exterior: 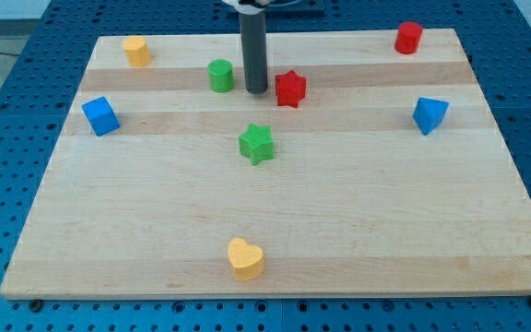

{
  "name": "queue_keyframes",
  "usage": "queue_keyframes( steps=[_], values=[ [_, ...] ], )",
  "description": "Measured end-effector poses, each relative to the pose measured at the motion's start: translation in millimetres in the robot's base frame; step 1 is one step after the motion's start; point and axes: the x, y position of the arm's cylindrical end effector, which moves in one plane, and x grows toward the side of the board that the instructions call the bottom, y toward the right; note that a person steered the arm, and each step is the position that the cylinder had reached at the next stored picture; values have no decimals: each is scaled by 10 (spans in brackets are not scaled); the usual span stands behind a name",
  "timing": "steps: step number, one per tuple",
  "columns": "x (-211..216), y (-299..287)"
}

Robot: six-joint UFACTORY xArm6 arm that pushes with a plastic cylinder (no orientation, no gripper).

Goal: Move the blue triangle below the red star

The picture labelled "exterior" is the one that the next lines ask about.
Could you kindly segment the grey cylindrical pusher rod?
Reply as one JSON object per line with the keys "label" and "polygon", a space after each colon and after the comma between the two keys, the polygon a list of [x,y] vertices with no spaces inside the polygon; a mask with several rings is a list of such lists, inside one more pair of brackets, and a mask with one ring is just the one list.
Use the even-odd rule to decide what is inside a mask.
{"label": "grey cylindrical pusher rod", "polygon": [[239,14],[243,72],[246,90],[260,95],[268,89],[266,14]]}

